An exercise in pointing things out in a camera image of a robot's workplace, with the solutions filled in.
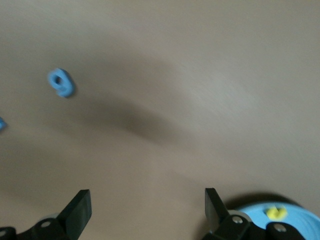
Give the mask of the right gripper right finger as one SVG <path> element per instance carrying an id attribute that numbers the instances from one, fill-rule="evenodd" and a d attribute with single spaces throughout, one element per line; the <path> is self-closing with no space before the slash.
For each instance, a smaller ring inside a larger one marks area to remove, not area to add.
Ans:
<path id="1" fill-rule="evenodd" d="M 231 214 L 215 188 L 206 188 L 204 195 L 210 231 L 201 240 L 306 240 L 290 224 L 270 222 L 261 228 L 240 211 Z"/>

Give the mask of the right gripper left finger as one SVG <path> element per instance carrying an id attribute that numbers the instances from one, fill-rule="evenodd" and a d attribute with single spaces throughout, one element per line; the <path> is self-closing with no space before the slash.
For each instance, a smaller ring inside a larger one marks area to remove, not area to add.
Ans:
<path id="1" fill-rule="evenodd" d="M 78 240 L 91 217 L 91 192 L 82 189 L 56 217 L 44 218 L 20 233 L 12 226 L 0 227 L 0 240 Z"/>

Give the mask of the yellow foam letter u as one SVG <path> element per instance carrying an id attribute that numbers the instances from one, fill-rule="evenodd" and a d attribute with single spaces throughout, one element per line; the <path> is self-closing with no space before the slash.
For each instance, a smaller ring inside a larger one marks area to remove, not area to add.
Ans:
<path id="1" fill-rule="evenodd" d="M 287 217 L 288 211 L 284 206 L 271 206 L 265 211 L 266 216 L 273 221 L 280 221 Z"/>

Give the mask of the blue foam letter g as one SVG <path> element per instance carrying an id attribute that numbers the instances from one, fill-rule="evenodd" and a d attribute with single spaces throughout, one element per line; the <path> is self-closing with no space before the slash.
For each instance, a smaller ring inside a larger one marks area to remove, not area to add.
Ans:
<path id="1" fill-rule="evenodd" d="M 70 74 L 64 69 L 56 68 L 50 71 L 47 79 L 59 97 L 69 98 L 74 94 L 76 86 Z"/>

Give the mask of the blue plate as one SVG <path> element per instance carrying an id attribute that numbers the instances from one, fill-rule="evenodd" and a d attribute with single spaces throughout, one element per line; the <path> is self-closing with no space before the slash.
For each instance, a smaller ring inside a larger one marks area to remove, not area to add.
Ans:
<path id="1" fill-rule="evenodd" d="M 288 212 L 287 217 L 282 220 L 270 220 L 266 215 L 266 210 L 273 206 L 285 207 Z M 281 222 L 296 228 L 306 240 L 320 240 L 320 217 L 297 204 L 262 201 L 238 206 L 235 210 L 248 215 L 261 229 L 265 230 L 271 222 Z"/>

